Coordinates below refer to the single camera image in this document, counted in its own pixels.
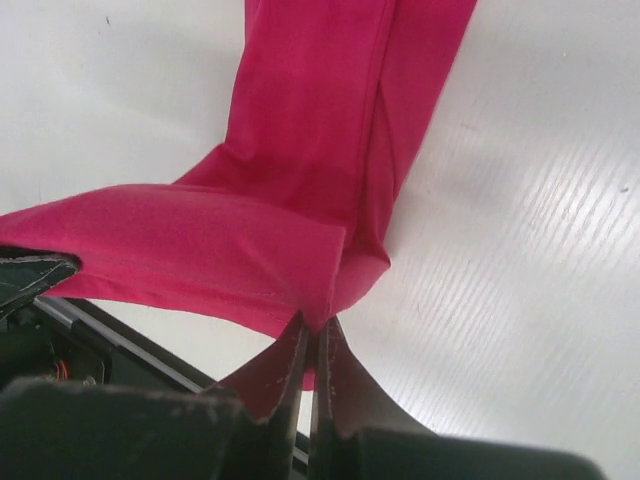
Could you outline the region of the pink t shirt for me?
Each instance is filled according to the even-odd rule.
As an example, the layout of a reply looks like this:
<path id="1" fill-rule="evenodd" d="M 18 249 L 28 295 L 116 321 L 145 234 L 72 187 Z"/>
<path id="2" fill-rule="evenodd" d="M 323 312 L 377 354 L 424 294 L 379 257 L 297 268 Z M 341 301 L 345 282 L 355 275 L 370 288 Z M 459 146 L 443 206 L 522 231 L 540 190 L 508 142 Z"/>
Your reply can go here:
<path id="1" fill-rule="evenodd" d="M 319 331 L 389 268 L 383 240 L 471 1 L 249 1 L 227 133 L 168 185 L 6 214 L 4 245 L 72 254 L 57 296 Z"/>

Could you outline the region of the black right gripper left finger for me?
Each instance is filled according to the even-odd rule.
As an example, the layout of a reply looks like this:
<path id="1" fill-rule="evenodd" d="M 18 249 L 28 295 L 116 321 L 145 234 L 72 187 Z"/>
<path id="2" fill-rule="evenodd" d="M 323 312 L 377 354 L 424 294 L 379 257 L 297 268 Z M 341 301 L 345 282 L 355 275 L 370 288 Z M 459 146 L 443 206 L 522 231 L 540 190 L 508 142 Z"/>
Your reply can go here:
<path id="1" fill-rule="evenodd" d="M 298 312 L 272 345 L 222 381 L 243 406 L 222 479 L 289 477 L 308 340 Z"/>

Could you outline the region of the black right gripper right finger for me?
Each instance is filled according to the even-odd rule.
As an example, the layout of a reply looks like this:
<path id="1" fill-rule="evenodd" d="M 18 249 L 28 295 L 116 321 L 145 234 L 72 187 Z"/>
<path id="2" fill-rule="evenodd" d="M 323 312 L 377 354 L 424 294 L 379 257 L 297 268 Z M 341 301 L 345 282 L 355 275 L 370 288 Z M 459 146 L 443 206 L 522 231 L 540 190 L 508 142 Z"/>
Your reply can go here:
<path id="1" fill-rule="evenodd" d="M 356 358 L 336 317 L 317 337 L 312 479 L 381 479 L 413 441 L 435 433 L 403 410 Z"/>

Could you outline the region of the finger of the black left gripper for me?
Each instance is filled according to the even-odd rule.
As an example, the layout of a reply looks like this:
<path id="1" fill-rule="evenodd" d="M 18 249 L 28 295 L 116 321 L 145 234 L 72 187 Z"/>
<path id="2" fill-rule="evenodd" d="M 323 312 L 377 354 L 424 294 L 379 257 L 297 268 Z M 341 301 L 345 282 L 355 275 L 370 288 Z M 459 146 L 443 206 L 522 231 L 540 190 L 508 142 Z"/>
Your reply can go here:
<path id="1" fill-rule="evenodd" d="M 81 260 L 74 255 L 2 247 L 1 318 L 29 305 L 81 268 Z"/>

